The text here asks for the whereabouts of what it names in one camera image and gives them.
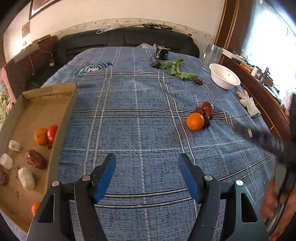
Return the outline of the beige cylinder cake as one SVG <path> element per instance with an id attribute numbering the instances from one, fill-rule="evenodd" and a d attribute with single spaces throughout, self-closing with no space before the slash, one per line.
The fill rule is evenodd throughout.
<path id="1" fill-rule="evenodd" d="M 7 153 L 2 154 L 0 162 L 1 165 L 7 170 L 11 170 L 13 167 L 13 159 Z"/>
<path id="2" fill-rule="evenodd" d="M 15 141 L 15 140 L 10 140 L 9 141 L 9 149 L 16 151 L 16 152 L 20 152 L 22 146 L 19 142 Z"/>
<path id="3" fill-rule="evenodd" d="M 32 191 L 35 189 L 36 181 L 28 168 L 23 167 L 18 170 L 18 179 L 25 190 Z"/>

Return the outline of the large orange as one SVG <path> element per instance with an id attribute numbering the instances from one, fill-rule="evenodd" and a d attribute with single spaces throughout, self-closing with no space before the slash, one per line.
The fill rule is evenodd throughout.
<path id="1" fill-rule="evenodd" d="M 199 131 L 203 128 L 204 118 L 199 113 L 192 113 L 186 119 L 187 127 L 192 131 Z"/>

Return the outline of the dark plum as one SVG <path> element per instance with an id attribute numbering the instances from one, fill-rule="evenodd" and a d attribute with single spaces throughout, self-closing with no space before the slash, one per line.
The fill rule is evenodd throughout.
<path id="1" fill-rule="evenodd" d="M 203 128 L 208 128 L 210 126 L 210 118 L 207 115 L 204 115 L 203 118 L 204 118 Z"/>

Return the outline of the large red jujube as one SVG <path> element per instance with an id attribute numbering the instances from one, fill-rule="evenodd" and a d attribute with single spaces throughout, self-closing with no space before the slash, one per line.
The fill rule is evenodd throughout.
<path id="1" fill-rule="evenodd" d="M 204 102 L 202 105 L 202 109 L 205 113 L 206 116 L 208 116 L 210 118 L 210 120 L 213 119 L 213 115 L 214 115 L 214 107 L 210 102 Z"/>

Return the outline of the small red jujube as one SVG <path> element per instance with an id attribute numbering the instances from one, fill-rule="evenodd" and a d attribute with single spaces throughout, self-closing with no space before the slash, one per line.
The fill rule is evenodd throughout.
<path id="1" fill-rule="evenodd" d="M 199 114 L 201 114 L 201 115 L 205 115 L 203 108 L 200 108 L 200 107 L 197 107 L 197 108 L 195 109 L 195 112 L 196 112 L 196 113 L 199 113 Z"/>

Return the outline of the small orange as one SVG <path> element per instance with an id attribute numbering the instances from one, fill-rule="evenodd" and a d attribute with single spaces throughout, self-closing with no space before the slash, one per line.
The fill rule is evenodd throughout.
<path id="1" fill-rule="evenodd" d="M 46 128 L 38 128 L 34 134 L 34 140 L 36 144 L 40 146 L 44 146 L 48 144 L 48 130 Z"/>

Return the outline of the red tomato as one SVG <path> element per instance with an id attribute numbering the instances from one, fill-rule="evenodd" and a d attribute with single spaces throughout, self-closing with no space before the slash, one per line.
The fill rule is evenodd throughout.
<path id="1" fill-rule="evenodd" d="M 47 138 L 48 138 L 48 142 L 52 145 L 54 143 L 55 140 L 55 136 L 56 133 L 58 131 L 58 126 L 57 125 L 52 125 L 48 128 L 47 131 Z"/>

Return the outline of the wooden side cabinet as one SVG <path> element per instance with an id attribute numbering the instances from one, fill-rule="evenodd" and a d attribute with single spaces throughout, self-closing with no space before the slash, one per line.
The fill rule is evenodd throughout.
<path id="1" fill-rule="evenodd" d="M 281 138 L 290 137 L 290 119 L 281 109 L 278 101 L 271 93 L 247 72 L 228 50 L 223 50 L 220 64 L 232 70 L 240 79 L 241 86 L 253 97 L 256 107 L 261 112 L 262 118 L 269 128 L 269 131 Z"/>

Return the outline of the cardboard tray box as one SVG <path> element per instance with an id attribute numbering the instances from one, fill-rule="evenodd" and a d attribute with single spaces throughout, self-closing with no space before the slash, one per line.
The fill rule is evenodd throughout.
<path id="1" fill-rule="evenodd" d="M 74 83 L 23 92 L 1 128 L 1 154 L 13 159 L 8 184 L 1 186 L 1 212 L 23 233 L 33 220 L 31 207 L 57 179 L 60 155 L 78 97 Z M 53 144 L 38 145 L 39 128 L 58 126 Z"/>

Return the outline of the blue plaid tablecloth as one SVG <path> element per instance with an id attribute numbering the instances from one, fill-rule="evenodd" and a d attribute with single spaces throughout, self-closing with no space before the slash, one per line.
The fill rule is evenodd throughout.
<path id="1" fill-rule="evenodd" d="M 181 153 L 218 180 L 242 180 L 256 205 L 274 175 L 275 156 L 233 129 L 241 123 L 265 131 L 263 118 L 251 118 L 235 91 L 218 87 L 198 58 L 170 58 L 183 59 L 180 69 L 204 84 L 152 68 L 152 51 L 132 47 L 86 50 L 45 82 L 73 82 L 78 89 L 58 179 L 74 182 L 107 154 L 116 155 L 107 194 L 96 206 L 109 240 L 188 238 L 199 206 L 180 173 Z M 204 102 L 213 105 L 213 119 L 208 128 L 192 131 L 186 119 Z"/>

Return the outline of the clear plastic container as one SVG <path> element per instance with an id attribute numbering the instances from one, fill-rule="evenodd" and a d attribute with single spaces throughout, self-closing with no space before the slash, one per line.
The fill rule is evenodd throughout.
<path id="1" fill-rule="evenodd" d="M 202 69 L 210 72 L 209 65 L 212 63 L 218 64 L 223 54 L 223 48 L 210 43 L 204 53 L 203 59 L 201 60 Z"/>

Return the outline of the green leafy vegetable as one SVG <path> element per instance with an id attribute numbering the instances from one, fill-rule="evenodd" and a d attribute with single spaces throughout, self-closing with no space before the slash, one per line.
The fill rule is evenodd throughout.
<path id="1" fill-rule="evenodd" d="M 192 80 L 195 81 L 199 78 L 198 75 L 194 73 L 182 72 L 179 68 L 180 65 L 184 63 L 184 60 L 178 58 L 174 61 L 159 61 L 159 68 L 166 70 L 169 75 L 173 75 L 179 80 Z"/>

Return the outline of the small black device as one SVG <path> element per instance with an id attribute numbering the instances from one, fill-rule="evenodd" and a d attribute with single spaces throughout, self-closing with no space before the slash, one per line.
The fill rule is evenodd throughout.
<path id="1" fill-rule="evenodd" d="M 154 47 L 156 48 L 156 51 L 151 66 L 159 69 L 161 64 L 168 60 L 169 49 L 164 46 L 164 42 L 162 42 L 161 45 L 154 44 Z"/>

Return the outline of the black sofa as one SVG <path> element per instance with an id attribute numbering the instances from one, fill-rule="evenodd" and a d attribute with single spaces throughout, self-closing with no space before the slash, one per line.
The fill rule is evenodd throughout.
<path id="1" fill-rule="evenodd" d="M 90 48 L 138 47 L 140 44 L 161 45 L 171 52 L 200 57 L 200 50 L 191 36 L 172 28 L 126 27 L 107 32 L 86 31 L 62 37 L 54 45 L 54 66 L 42 67 L 26 82 L 25 90 L 40 88 L 59 68 L 76 55 Z"/>

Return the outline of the framed wall picture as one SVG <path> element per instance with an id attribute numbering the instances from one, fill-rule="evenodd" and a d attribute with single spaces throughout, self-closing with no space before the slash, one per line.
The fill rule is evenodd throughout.
<path id="1" fill-rule="evenodd" d="M 29 20 L 60 0 L 31 0 Z"/>

